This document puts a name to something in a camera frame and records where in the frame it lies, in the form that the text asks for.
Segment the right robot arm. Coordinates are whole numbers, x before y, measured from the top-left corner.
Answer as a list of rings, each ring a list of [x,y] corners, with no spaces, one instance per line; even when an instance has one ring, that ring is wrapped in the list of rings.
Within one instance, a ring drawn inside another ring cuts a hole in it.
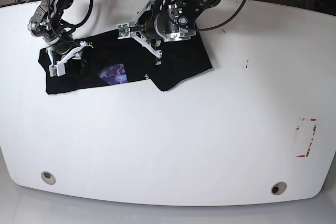
[[[64,10],[71,7],[73,2],[74,0],[42,0],[28,23],[30,33],[34,37],[41,37],[48,45],[46,53],[50,60],[51,77],[65,75],[65,64],[68,60],[80,60],[83,49],[92,47],[90,42],[74,41],[72,34],[89,19],[93,10],[93,0],[89,0],[87,13],[77,24],[62,19]]]

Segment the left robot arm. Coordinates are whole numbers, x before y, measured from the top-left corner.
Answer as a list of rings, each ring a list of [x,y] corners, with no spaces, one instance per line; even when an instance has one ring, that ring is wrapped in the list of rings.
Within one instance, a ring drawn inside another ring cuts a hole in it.
[[[201,13],[221,0],[148,0],[134,19],[119,25],[120,38],[133,38],[157,59],[163,53],[162,42],[190,40],[200,32],[195,21]]]

